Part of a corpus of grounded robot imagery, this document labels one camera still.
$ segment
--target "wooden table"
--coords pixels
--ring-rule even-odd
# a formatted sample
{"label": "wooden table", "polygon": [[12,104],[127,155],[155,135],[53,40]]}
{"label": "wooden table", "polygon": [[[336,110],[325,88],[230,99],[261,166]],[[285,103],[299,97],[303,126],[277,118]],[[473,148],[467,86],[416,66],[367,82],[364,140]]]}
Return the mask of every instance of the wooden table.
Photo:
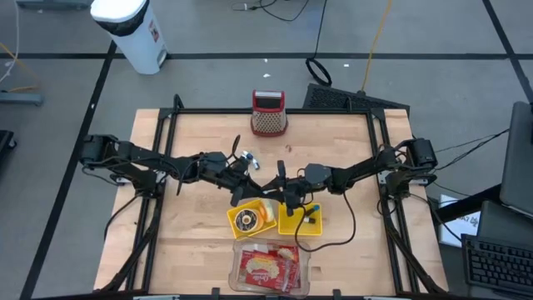
{"label": "wooden table", "polygon": [[[151,148],[158,110],[139,110],[133,124],[131,141]],[[180,114],[172,156],[199,152],[229,153],[233,139],[241,134],[238,152],[247,150],[262,167],[251,170],[260,184],[277,173],[276,161],[283,159],[287,176],[295,177],[298,168],[308,163],[346,168],[371,156],[366,118],[358,115],[289,115],[290,126],[281,137],[256,137],[250,130],[250,116],[245,114]],[[411,138],[406,112],[386,111],[391,144]],[[161,151],[164,149],[162,139]],[[233,235],[226,211],[231,208],[231,194],[206,182],[184,185],[176,197],[177,181],[167,184],[166,198],[157,252],[152,271],[150,293],[209,294],[220,288],[222,294],[236,294],[227,283],[232,265]],[[411,192],[425,197],[423,187]],[[120,187],[114,210],[133,195],[132,187]],[[386,234],[376,211],[378,191],[376,177],[362,180],[346,193],[356,214],[355,239],[340,247],[327,247],[311,255],[310,295],[331,295],[339,288],[343,295],[394,295]],[[346,240],[351,235],[352,220],[342,197],[321,192],[315,202],[322,205],[323,234],[302,237],[311,247]],[[95,282],[100,288],[112,278],[132,250],[141,201],[122,213],[109,228]],[[436,283],[447,289],[441,255],[431,215],[426,203],[415,197],[404,200],[406,222],[412,251]],[[293,239],[280,236],[276,229],[260,233],[259,238]],[[409,289],[405,260],[399,253],[402,282]],[[142,274],[144,257],[137,274]],[[136,287],[140,287],[137,275]]]}

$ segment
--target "clear plastic tray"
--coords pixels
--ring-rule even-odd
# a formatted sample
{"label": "clear plastic tray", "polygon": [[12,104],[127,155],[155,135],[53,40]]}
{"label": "clear plastic tray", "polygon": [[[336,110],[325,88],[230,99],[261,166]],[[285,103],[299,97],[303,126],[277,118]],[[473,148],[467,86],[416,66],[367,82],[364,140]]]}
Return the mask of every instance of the clear plastic tray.
{"label": "clear plastic tray", "polygon": [[252,237],[236,240],[229,286],[237,292],[305,298],[310,286],[309,258],[311,254],[294,241]]}

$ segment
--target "trash can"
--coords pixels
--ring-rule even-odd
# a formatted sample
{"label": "trash can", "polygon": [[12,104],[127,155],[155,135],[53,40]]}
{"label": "trash can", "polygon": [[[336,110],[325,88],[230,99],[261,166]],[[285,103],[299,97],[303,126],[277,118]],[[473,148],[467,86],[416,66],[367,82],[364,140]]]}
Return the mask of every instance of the trash can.
{"label": "trash can", "polygon": [[91,15],[137,72],[159,72],[167,58],[167,47],[150,0],[95,0]]}

